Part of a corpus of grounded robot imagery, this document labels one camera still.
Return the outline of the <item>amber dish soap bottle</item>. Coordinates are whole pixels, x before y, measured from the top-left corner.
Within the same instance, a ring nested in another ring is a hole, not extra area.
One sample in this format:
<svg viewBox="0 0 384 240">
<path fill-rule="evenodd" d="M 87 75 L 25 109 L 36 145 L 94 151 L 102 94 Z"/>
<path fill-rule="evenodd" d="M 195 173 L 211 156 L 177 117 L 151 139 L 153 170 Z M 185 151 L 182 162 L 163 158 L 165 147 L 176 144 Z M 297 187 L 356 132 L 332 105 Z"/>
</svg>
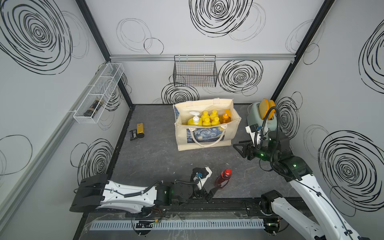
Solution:
<svg viewBox="0 0 384 240">
<path fill-rule="evenodd" d="M 219 119 L 221 124 L 226 124 L 231 122 L 231 111 L 225 110 L 225 113 L 223 115 L 220 115 Z"/>
</svg>

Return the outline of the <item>orange bottle yellow cap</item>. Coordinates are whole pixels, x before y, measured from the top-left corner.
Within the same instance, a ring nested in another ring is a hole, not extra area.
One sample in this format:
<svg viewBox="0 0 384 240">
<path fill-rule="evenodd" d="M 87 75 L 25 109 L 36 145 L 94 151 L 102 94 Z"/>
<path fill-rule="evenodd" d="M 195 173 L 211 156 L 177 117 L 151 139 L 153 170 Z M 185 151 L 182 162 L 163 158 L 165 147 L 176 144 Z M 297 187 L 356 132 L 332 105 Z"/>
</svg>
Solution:
<svg viewBox="0 0 384 240">
<path fill-rule="evenodd" d="M 219 117 L 215 117 L 212 122 L 211 122 L 211 125 L 212 126 L 217 126 L 217 125 L 220 125 L 221 122 L 220 122 L 220 118 Z"/>
<path fill-rule="evenodd" d="M 204 122 L 206 119 L 208 119 L 208 121 L 210 121 L 210 115 L 209 115 L 209 112 L 208 111 L 204 111 L 202 116 L 202 121 Z"/>
<path fill-rule="evenodd" d="M 202 122 L 202 126 L 203 126 L 203 127 L 211 127 L 211 126 L 212 126 L 212 123 L 211 123 L 210 118 L 204 118 L 204 119 L 203 119 L 203 122 Z"/>
<path fill-rule="evenodd" d="M 218 116 L 218 111 L 217 110 L 213 110 L 212 113 L 210 114 L 210 120 L 214 121 L 216 117 L 219 117 Z"/>
</svg>

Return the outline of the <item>cream canvas shopping bag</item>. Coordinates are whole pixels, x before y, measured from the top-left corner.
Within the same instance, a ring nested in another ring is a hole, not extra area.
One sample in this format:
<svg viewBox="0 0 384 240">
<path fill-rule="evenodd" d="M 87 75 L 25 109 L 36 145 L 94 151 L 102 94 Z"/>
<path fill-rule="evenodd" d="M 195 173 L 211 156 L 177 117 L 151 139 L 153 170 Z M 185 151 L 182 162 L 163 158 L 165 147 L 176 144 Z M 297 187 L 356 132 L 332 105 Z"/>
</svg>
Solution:
<svg viewBox="0 0 384 240">
<path fill-rule="evenodd" d="M 232 99 L 209 99 L 187 101 L 173 105 L 175 113 L 175 136 L 179 151 L 230 146 L 242 118 L 234 108 Z M 200 118 L 213 110 L 221 116 L 228 110 L 231 120 L 213 127 L 188 125 L 188 120 Z"/>
</svg>

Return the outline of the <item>yellow pump soap bottle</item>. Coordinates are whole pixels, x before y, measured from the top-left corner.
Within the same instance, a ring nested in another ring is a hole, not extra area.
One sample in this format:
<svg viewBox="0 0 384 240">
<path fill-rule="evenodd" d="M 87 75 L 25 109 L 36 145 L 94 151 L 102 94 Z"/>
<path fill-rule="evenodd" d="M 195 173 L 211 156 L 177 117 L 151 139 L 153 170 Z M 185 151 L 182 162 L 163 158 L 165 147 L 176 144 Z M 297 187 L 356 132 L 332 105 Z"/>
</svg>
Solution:
<svg viewBox="0 0 384 240">
<path fill-rule="evenodd" d="M 203 120 L 200 118 L 200 113 L 196 111 L 190 112 L 193 117 L 188 120 L 188 126 L 202 126 Z"/>
</svg>

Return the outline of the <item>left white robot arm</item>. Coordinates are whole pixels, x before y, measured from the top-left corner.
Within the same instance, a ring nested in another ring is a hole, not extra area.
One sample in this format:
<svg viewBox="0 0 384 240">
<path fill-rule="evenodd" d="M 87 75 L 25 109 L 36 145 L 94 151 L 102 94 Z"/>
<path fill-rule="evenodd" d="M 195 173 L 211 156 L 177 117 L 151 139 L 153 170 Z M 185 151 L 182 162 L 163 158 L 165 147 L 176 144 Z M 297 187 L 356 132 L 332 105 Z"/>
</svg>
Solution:
<svg viewBox="0 0 384 240">
<path fill-rule="evenodd" d="M 116 183 L 107 174 L 99 174 L 80 181 L 70 212 L 89 213 L 96 209 L 123 210 L 139 214 L 156 207 L 183 205 L 192 200 L 209 202 L 222 189 L 227 180 L 219 176 L 209 192 L 204 185 L 211 177 L 210 168 L 194 168 L 189 181 L 174 180 L 171 183 L 154 182 L 148 187 Z"/>
</svg>

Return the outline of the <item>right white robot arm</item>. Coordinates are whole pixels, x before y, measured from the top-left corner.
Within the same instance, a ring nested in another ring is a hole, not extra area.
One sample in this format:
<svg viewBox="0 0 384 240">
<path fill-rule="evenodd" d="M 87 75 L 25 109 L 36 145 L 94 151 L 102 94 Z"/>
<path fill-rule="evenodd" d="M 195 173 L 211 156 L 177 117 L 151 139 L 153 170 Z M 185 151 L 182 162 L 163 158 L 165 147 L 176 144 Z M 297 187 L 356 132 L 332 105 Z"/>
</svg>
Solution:
<svg viewBox="0 0 384 240">
<path fill-rule="evenodd" d="M 250 125 L 250 141 L 241 141 L 233 147 L 248 160 L 258 158 L 270 163 L 272 171 L 283 177 L 301 196 L 312 215 L 312 221 L 277 191 L 262 195 L 260 202 L 264 215 L 276 214 L 306 240 L 362 240 L 360 235 L 341 216 L 320 187 L 311 168 L 293 154 L 289 138 L 280 130 L 280 112 L 271 107 L 262 125 Z"/>
</svg>

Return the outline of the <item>red liquid bottle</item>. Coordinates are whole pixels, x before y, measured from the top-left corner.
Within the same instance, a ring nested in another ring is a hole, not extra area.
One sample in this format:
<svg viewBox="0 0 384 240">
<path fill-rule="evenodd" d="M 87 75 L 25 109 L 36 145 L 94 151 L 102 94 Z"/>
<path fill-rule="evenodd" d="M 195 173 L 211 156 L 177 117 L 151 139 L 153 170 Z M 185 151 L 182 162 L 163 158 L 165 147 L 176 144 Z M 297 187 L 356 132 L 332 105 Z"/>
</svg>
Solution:
<svg viewBox="0 0 384 240">
<path fill-rule="evenodd" d="M 228 184 L 231 176 L 232 176 L 231 169 L 225 169 L 224 171 L 222 171 L 221 174 L 215 180 L 215 187 L 221 188 L 221 189 L 224 188 Z"/>
</svg>

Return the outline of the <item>yellow toast slice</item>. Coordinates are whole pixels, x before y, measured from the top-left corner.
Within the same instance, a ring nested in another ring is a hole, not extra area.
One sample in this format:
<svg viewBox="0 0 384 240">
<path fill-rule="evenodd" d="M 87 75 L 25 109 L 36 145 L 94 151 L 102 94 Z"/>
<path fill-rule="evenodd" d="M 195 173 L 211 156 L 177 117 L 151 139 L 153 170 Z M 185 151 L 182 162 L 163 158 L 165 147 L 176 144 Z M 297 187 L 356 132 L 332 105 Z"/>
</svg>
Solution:
<svg viewBox="0 0 384 240">
<path fill-rule="evenodd" d="M 262 120 L 266 117 L 269 108 L 270 108 L 269 107 L 269 101 L 267 99 L 263 99 L 260 102 L 259 107 L 258 107 L 259 114 L 260 114 L 260 117 Z"/>
</svg>

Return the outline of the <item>yellow black small device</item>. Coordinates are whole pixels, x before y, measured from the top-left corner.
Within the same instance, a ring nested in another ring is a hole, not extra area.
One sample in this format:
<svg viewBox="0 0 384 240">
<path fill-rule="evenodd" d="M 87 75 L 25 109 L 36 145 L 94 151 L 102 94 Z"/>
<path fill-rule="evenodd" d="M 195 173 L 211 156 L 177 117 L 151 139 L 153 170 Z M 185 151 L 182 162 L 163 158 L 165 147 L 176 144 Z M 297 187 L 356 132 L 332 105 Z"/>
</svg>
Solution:
<svg viewBox="0 0 384 240">
<path fill-rule="evenodd" d="M 130 131 L 130 140 L 136 140 L 144 138 L 144 125 L 143 123 L 138 123 L 136 129 Z"/>
</svg>

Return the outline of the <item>dark bottle in shelf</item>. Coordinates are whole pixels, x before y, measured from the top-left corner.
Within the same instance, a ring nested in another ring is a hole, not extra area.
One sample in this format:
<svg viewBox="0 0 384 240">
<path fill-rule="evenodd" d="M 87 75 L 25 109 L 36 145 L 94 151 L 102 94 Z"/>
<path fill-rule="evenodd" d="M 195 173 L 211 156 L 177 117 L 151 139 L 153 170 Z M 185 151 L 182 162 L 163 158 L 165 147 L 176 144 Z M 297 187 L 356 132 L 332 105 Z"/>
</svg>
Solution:
<svg viewBox="0 0 384 240">
<path fill-rule="evenodd" d="M 83 113 L 84 117 L 94 117 L 97 111 L 104 105 L 102 100 L 95 100 L 91 106 Z"/>
</svg>

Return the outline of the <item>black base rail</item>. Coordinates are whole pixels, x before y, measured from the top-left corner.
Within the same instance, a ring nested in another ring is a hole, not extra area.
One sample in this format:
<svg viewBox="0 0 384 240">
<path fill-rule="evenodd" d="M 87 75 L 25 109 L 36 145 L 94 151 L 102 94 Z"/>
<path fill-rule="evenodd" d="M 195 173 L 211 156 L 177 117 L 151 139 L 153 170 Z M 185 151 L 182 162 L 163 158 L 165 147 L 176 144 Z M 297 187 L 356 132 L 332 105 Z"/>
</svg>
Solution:
<svg viewBox="0 0 384 240">
<path fill-rule="evenodd" d="M 138 218 L 169 218 L 176 214 L 194 213 L 240 213 L 247 217 L 276 218 L 278 215 L 272 211 L 268 212 L 261 204 L 261 198 L 218 198 L 210 202 L 203 199 L 189 199 L 184 203 L 172 203 L 168 206 L 156 205 L 144 207 L 141 213 L 132 214 Z"/>
</svg>

